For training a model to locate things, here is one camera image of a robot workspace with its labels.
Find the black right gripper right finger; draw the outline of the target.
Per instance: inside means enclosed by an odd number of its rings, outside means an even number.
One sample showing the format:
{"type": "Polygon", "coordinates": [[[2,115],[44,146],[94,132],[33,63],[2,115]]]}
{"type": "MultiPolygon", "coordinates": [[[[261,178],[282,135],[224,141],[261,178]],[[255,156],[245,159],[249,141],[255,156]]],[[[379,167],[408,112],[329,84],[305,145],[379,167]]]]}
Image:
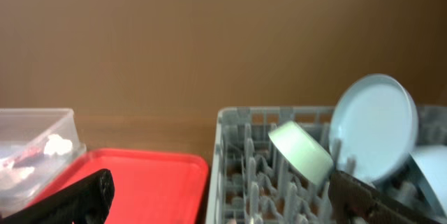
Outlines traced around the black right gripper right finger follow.
{"type": "Polygon", "coordinates": [[[330,176],[328,197],[337,223],[430,223],[446,222],[446,215],[436,209],[428,183],[418,170],[407,169],[383,185],[361,182],[342,171],[330,176]]]}

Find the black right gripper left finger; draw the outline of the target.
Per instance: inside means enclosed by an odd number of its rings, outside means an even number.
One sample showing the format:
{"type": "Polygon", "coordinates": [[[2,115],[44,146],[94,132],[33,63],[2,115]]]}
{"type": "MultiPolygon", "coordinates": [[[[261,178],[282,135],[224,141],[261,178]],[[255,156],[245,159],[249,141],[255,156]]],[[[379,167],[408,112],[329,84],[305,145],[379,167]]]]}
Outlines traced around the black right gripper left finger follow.
{"type": "Polygon", "coordinates": [[[112,173],[101,169],[1,219],[1,224],[103,224],[110,213],[114,196],[112,173]]]}

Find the green bowl with food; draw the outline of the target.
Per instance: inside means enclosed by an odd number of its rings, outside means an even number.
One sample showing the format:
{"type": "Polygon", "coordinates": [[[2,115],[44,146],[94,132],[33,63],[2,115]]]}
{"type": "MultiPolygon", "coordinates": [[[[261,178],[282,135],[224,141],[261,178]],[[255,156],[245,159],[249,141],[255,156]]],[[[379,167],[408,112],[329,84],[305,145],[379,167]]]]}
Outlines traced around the green bowl with food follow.
{"type": "Polygon", "coordinates": [[[299,124],[288,121],[269,138],[289,164],[315,186],[321,186],[333,169],[331,155],[299,124]]]}

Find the white tissue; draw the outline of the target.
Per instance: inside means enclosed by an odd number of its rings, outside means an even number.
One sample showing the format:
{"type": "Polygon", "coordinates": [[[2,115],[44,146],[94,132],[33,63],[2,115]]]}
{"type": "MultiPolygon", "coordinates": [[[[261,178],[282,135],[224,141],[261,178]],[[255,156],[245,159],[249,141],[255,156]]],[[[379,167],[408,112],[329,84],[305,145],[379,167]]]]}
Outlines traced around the white tissue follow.
{"type": "Polygon", "coordinates": [[[9,190],[24,181],[35,171],[34,167],[1,168],[1,190],[9,190]]]}
{"type": "Polygon", "coordinates": [[[73,143],[71,140],[64,139],[58,134],[51,134],[48,136],[48,141],[45,143],[43,153],[45,155],[63,156],[73,150],[73,143]]]}

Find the red snack wrapper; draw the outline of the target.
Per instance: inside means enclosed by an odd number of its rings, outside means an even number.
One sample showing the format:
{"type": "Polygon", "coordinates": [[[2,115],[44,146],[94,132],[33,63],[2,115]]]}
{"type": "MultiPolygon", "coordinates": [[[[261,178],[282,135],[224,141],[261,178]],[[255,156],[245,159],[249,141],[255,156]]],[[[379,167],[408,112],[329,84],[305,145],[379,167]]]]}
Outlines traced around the red snack wrapper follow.
{"type": "Polygon", "coordinates": [[[42,161],[44,158],[42,147],[32,147],[30,149],[25,149],[18,155],[14,155],[8,158],[1,159],[1,168],[3,167],[29,167],[42,161]]]}

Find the light blue plate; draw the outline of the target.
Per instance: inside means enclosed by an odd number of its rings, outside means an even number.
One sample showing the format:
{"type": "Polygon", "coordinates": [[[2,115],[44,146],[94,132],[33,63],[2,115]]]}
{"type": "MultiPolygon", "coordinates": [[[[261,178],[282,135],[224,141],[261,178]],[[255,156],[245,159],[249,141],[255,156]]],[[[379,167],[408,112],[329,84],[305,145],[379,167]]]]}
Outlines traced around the light blue plate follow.
{"type": "Polygon", "coordinates": [[[367,75],[339,99],[330,122],[329,150],[341,142],[336,166],[356,161],[353,176],[380,184],[398,172],[416,145],[419,117],[409,92],[393,77],[367,75]]]}

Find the light blue bowl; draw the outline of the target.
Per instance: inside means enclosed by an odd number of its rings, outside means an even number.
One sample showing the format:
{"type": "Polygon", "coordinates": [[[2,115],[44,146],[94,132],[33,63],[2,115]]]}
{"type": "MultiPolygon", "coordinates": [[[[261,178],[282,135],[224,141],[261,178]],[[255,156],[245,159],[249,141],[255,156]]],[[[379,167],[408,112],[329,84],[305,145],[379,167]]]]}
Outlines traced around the light blue bowl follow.
{"type": "Polygon", "coordinates": [[[416,181],[434,214],[446,216],[446,145],[416,147],[411,153],[416,181]]]}

